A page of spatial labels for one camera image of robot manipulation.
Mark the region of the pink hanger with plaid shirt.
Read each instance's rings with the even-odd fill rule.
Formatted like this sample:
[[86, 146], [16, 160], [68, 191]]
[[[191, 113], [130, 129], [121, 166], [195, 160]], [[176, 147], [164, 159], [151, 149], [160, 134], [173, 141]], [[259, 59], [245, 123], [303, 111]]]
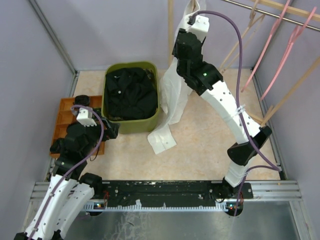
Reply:
[[264, 55], [265, 55], [265, 53], [266, 53], [266, 51], [267, 51], [267, 49], [268, 49], [268, 46], [269, 46], [269, 44], [270, 44], [270, 42], [271, 42], [271, 40], [272, 40], [272, 38], [273, 38], [276, 30], [277, 30], [278, 27], [280, 26], [280, 23], [281, 23], [284, 15], [285, 15], [285, 13], [286, 13], [286, 11], [287, 11], [287, 8], [288, 8], [290, 2], [291, 2], [291, 0], [287, 0], [287, 1], [286, 1], [285, 5], [284, 5], [284, 7], [283, 7], [283, 9], [282, 9], [282, 11], [281, 11], [281, 14], [279, 15], [279, 18], [274, 22], [274, 24], [273, 24], [273, 26], [272, 26], [272, 28], [271, 28], [271, 30], [270, 30], [270, 32], [269, 32], [269, 36], [268, 36], [268, 38], [267, 38], [267, 40], [266, 40], [266, 42], [265, 42], [265, 45], [264, 45], [264, 47], [263, 47], [263, 49], [262, 49], [262, 51], [261, 51], [261, 54], [260, 54], [260, 56], [259, 56], [259, 58], [258, 58], [258, 60], [257, 60], [257, 62], [256, 62], [256, 64], [255, 64], [252, 72], [251, 72], [251, 75], [250, 75], [250, 77], [248, 78], [248, 80], [247, 80], [247, 82], [245, 83], [245, 85], [243, 86], [243, 88], [241, 89], [241, 92], [242, 92], [242, 93], [245, 91], [245, 89], [247, 88], [247, 86], [248, 86], [249, 83], [251, 82], [252, 78], [254, 77], [254, 74], [256, 73], [256, 71], [257, 71], [257, 69], [258, 69], [258, 67], [259, 67], [259, 65], [260, 65], [260, 63], [261, 63], [261, 61], [262, 61], [262, 59], [263, 59], [263, 57], [264, 57]]

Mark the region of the cream white garment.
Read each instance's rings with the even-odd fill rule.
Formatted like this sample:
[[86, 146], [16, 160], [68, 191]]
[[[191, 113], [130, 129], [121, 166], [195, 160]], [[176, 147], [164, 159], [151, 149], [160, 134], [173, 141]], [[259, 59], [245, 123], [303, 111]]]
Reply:
[[160, 107], [164, 112], [159, 125], [147, 136], [156, 155], [177, 145], [170, 125], [180, 121], [192, 89], [177, 74], [178, 60], [174, 57], [160, 79]]

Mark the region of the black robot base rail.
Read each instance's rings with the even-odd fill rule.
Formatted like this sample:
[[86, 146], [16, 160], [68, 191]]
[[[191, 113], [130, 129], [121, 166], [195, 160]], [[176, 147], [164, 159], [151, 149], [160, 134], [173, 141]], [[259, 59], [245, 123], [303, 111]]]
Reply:
[[102, 182], [94, 200], [108, 207], [130, 207], [139, 200], [143, 207], [214, 207], [221, 200], [252, 199], [252, 186], [231, 187], [225, 180], [110, 180]]

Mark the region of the black garment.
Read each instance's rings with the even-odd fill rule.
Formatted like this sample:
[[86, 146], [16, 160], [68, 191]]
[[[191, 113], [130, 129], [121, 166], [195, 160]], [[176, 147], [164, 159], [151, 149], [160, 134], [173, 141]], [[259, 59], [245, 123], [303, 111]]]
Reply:
[[141, 67], [125, 67], [105, 75], [104, 104], [111, 121], [144, 120], [158, 109], [154, 73]]

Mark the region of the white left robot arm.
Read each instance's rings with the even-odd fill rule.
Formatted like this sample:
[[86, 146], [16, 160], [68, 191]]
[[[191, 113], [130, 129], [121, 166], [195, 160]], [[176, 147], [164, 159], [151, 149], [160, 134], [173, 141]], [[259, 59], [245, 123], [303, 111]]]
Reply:
[[91, 126], [73, 122], [67, 126], [65, 137], [52, 144], [50, 151], [59, 157], [49, 187], [35, 217], [25, 231], [15, 235], [16, 240], [63, 240], [84, 205], [103, 195], [102, 178], [82, 174], [100, 144], [118, 136], [118, 123], [106, 118], [101, 121]]

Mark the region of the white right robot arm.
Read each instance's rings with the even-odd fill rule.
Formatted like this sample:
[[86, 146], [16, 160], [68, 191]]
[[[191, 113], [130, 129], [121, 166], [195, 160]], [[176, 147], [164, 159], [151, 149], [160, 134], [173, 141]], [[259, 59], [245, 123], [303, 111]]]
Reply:
[[235, 198], [241, 192], [240, 184], [250, 160], [266, 143], [272, 130], [260, 126], [243, 108], [237, 107], [223, 76], [214, 65], [203, 60], [202, 45], [194, 33], [181, 28], [172, 54], [177, 59], [177, 74], [217, 111], [235, 137], [236, 142], [227, 150], [231, 159], [228, 171], [212, 193], [216, 199]]

